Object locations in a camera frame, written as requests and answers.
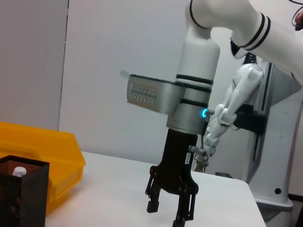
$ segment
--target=black mesh container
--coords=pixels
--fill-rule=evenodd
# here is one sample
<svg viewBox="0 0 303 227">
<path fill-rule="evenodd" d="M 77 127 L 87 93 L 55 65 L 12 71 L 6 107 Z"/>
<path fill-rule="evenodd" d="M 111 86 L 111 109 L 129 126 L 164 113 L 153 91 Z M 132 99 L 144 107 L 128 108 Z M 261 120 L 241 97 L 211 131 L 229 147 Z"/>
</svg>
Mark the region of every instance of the black mesh container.
<svg viewBox="0 0 303 227">
<path fill-rule="evenodd" d="M 12 176 L 16 167 L 27 174 Z M 0 227 L 44 227 L 49 163 L 16 156 L 0 158 Z"/>
</svg>

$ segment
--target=yellow plastic bin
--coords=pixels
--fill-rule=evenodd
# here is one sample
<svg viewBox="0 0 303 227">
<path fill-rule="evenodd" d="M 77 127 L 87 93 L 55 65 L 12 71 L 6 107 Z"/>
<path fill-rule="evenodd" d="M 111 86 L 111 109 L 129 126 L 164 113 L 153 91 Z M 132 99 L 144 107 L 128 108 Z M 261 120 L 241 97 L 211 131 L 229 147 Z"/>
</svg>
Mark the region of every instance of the yellow plastic bin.
<svg viewBox="0 0 303 227">
<path fill-rule="evenodd" d="M 85 166 L 73 134 L 0 122 L 0 158 L 7 155 L 50 163 L 47 211 L 82 179 Z"/>
</svg>

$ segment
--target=table surface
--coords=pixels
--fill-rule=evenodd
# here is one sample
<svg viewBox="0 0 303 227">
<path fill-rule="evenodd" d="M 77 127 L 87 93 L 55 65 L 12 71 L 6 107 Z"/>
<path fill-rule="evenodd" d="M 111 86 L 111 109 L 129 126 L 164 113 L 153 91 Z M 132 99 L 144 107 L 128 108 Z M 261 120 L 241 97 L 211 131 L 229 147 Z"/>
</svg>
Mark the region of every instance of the table surface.
<svg viewBox="0 0 303 227">
<path fill-rule="evenodd" d="M 82 181 L 48 214 L 45 227 L 171 227 L 178 196 L 161 190 L 157 213 L 146 212 L 151 164 L 83 153 Z M 265 227 L 245 182 L 192 172 L 199 185 L 193 221 L 186 227 Z"/>
</svg>

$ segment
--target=black bracket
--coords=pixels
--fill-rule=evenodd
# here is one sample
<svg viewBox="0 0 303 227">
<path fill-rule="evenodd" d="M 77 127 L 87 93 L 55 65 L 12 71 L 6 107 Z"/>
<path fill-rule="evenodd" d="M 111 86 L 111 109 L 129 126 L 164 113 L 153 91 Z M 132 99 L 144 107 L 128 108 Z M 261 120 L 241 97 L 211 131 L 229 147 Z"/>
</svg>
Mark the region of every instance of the black bracket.
<svg viewBox="0 0 303 227">
<path fill-rule="evenodd" d="M 150 169 L 150 179 L 145 194 L 151 199 L 147 212 L 155 213 L 159 207 L 161 189 L 179 195 L 179 205 L 173 227 L 184 227 L 185 222 L 194 219 L 195 198 L 198 185 L 191 177 L 194 154 L 189 152 L 195 146 L 197 136 L 169 129 L 162 161 Z"/>
<path fill-rule="evenodd" d="M 256 134 L 264 134 L 267 116 L 254 112 L 254 106 L 243 104 L 236 112 L 237 118 L 233 123 L 240 129 L 246 129 Z"/>
</svg>

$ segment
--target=white wall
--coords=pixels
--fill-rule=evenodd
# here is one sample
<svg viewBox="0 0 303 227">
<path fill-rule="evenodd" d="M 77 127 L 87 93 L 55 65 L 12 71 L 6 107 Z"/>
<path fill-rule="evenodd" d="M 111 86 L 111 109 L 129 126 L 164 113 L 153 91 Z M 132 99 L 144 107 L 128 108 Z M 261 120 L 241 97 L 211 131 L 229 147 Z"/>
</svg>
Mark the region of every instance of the white wall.
<svg viewBox="0 0 303 227">
<path fill-rule="evenodd" d="M 251 0 L 293 30 L 298 9 L 287 0 Z M 73 132 L 84 151 L 159 163 L 167 117 L 126 103 L 120 70 L 174 80 L 186 35 L 187 0 L 73 0 L 70 2 L 60 130 Z M 231 32 L 216 28 L 221 48 L 210 108 L 223 100 L 242 61 L 230 53 Z M 222 136 L 208 171 L 240 178 L 247 132 Z"/>
<path fill-rule="evenodd" d="M 0 121 L 58 129 L 67 5 L 0 1 Z"/>
</svg>

